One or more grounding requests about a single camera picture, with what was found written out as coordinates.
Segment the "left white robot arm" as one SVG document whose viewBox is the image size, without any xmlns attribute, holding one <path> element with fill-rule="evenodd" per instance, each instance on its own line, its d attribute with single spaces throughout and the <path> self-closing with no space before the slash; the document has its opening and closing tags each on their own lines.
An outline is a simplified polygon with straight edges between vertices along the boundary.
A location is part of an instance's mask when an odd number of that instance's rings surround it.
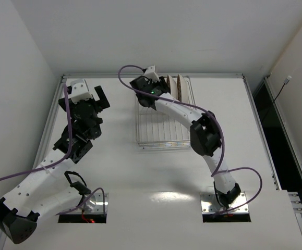
<svg viewBox="0 0 302 250">
<path fill-rule="evenodd" d="M 95 100 L 86 83 L 64 86 L 58 103 L 67 114 L 67 127 L 52 150 L 15 188 L 0 197 L 0 230 L 20 244 L 38 224 L 61 212 L 72 211 L 91 195 L 84 180 L 72 181 L 69 168 L 76 165 L 101 136 L 98 113 L 110 107 L 101 86 L 94 88 Z"/>
</svg>

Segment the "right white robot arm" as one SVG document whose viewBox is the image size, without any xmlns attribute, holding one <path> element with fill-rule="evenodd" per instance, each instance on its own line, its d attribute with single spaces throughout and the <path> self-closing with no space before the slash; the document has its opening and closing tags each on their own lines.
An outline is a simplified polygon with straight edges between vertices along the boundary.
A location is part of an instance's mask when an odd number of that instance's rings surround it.
<svg viewBox="0 0 302 250">
<path fill-rule="evenodd" d="M 189 100 L 188 83 L 181 75 L 176 80 L 171 76 L 159 77 L 158 82 L 139 76 L 130 85 L 135 89 L 141 106 L 162 112 L 189 130 L 190 146 L 203 157 L 214 178 L 218 202 L 222 207 L 229 208 L 241 189 L 229 173 L 224 159 L 223 133 L 215 115 L 179 103 Z"/>
</svg>

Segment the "floral brown-rim plate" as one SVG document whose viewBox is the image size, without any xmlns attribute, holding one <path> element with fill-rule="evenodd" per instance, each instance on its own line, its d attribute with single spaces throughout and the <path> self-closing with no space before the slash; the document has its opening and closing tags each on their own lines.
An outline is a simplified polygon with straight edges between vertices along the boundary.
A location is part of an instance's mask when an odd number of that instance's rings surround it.
<svg viewBox="0 0 302 250">
<path fill-rule="evenodd" d="M 177 76 L 177 96 L 180 102 L 189 102 L 188 84 L 181 74 Z"/>
<path fill-rule="evenodd" d="M 178 92 L 177 92 L 177 83 L 176 81 L 174 80 L 174 78 L 170 75 L 167 75 L 166 77 L 166 83 L 168 85 L 168 87 L 170 88 L 170 93 L 171 95 L 177 99 L 178 97 Z"/>
</svg>

